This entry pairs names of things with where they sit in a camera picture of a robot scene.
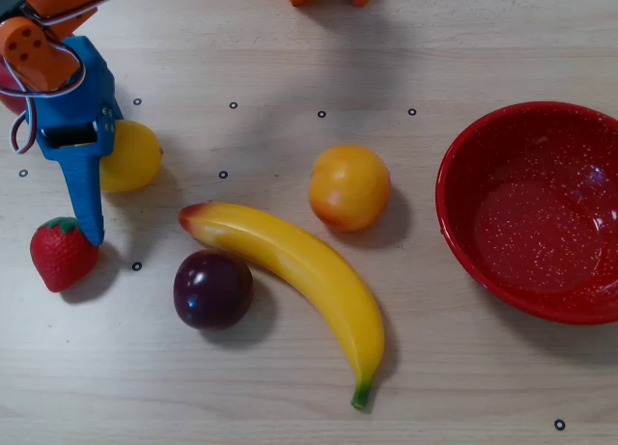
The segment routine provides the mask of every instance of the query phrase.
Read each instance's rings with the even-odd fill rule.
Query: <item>wooden table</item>
[[[105,199],[96,272],[56,295],[28,245],[71,214],[61,172],[1,145],[0,443],[616,443],[618,326],[556,325],[488,296],[434,208],[444,152],[493,109],[560,99],[618,115],[616,0],[116,0],[81,33],[126,117],[159,136],[164,169]],[[12,118],[1,111],[3,131]],[[345,240],[306,200],[313,160],[339,143],[373,148],[396,186],[379,225]],[[364,276],[388,338],[370,414],[350,407],[318,313],[261,270],[232,330],[204,338],[178,319],[174,275],[200,245],[177,214],[210,199],[289,219]]]

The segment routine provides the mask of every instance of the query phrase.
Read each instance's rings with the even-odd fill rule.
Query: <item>strawberry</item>
[[[75,218],[61,217],[37,229],[30,255],[47,288],[62,292],[95,267],[98,247],[84,236]]]

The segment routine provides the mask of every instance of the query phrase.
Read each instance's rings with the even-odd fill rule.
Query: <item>banana tip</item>
[[[354,396],[351,399],[351,405],[356,409],[365,409],[369,402],[369,394],[371,393],[371,384],[359,384],[356,386]]]
[[[178,215],[178,221],[185,230],[189,231],[191,219],[195,218],[195,216],[200,213],[203,213],[204,210],[208,209],[208,207],[209,204],[195,204],[194,206],[185,207]]]

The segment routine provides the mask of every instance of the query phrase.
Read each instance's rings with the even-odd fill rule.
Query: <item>lemon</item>
[[[161,147],[147,127],[128,120],[116,122],[114,152],[100,160],[100,188],[129,192],[150,184],[161,166]]]

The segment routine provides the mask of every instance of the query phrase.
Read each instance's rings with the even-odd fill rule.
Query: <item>banana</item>
[[[295,287],[328,321],[356,376],[351,404],[363,409],[384,352],[378,304],[333,249],[287,221],[232,204],[183,209],[180,222],[208,245],[236,253]]]

